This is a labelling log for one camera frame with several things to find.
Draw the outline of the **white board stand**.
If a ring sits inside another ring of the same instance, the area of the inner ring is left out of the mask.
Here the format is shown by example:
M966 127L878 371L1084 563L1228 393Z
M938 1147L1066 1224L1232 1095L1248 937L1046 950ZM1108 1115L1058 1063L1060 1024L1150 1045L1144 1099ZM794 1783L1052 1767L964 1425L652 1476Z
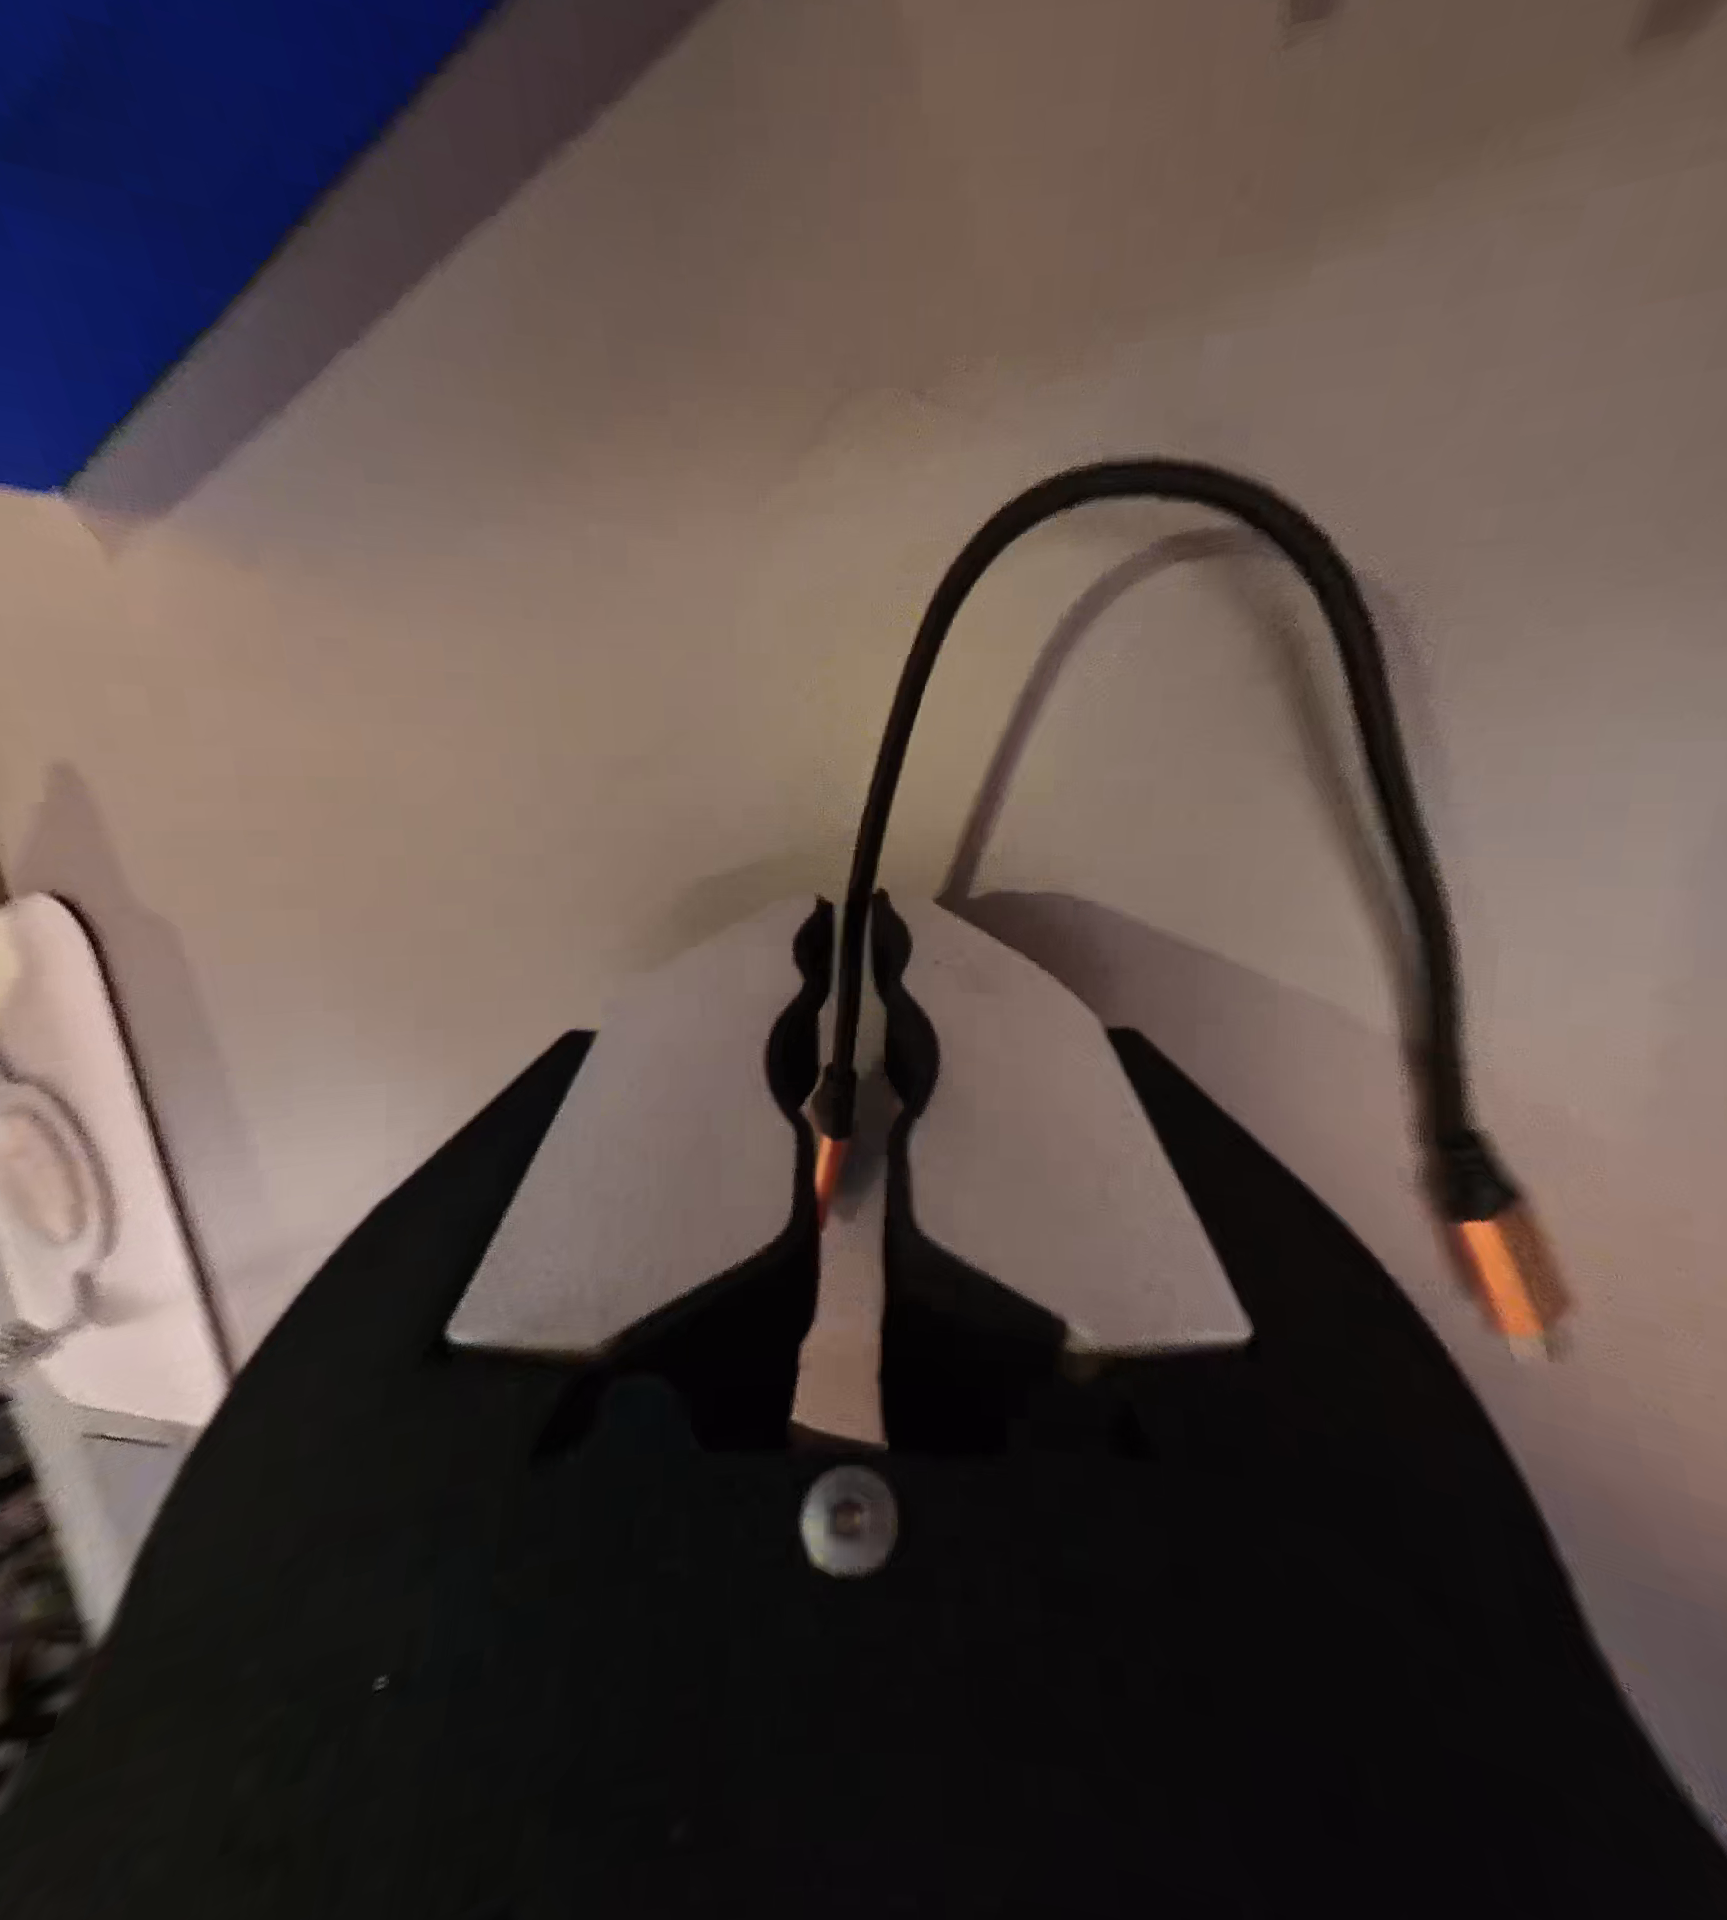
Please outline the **white board stand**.
M101 950L61 897L19 895L0 906L0 1407L93 1641L231 1385Z

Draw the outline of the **blue storage bin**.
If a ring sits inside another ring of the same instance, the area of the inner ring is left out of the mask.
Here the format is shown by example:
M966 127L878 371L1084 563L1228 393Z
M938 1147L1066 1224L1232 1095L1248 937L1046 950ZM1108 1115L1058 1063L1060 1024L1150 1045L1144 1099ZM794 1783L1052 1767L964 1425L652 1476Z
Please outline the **blue storage bin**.
M0 486L73 480L493 1L0 1Z

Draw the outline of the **black cable orange plugs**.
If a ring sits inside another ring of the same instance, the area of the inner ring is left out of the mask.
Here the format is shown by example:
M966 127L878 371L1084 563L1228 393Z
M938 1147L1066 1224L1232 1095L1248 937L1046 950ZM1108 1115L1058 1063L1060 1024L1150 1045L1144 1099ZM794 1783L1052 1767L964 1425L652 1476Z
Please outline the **black cable orange plugs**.
M1108 457L1030 483L972 533L924 609L876 750L836 936L832 1040L810 1105L820 1218L828 1216L854 1134L866 933L892 810L934 668L974 587L1012 545L1058 515L1116 499L1178 504L1240 524L1298 573L1322 616L1404 900L1416 1027L1412 1057L1432 1199L1492 1328L1514 1353L1552 1358L1570 1311L1568 1291L1530 1201L1478 1126L1452 900L1412 775L1368 597L1330 533L1284 493L1240 472L1186 457Z

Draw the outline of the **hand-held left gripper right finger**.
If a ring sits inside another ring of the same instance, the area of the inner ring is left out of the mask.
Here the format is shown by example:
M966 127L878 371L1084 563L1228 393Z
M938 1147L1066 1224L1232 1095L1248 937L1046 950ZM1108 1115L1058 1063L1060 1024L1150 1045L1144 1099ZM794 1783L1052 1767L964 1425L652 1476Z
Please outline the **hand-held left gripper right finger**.
M1104 1022L980 926L880 894L884 1276L1020 1307L1068 1351L1230 1351L1252 1318Z

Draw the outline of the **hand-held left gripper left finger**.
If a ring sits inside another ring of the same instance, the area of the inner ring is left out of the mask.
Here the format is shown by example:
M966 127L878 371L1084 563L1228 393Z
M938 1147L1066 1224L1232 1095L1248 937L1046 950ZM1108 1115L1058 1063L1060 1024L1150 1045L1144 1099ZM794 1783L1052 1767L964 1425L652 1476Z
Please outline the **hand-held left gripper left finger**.
M804 1091L772 1040L820 1054L834 909L790 895L626 982L467 1286L461 1350L595 1358L770 1248L796 1208Z

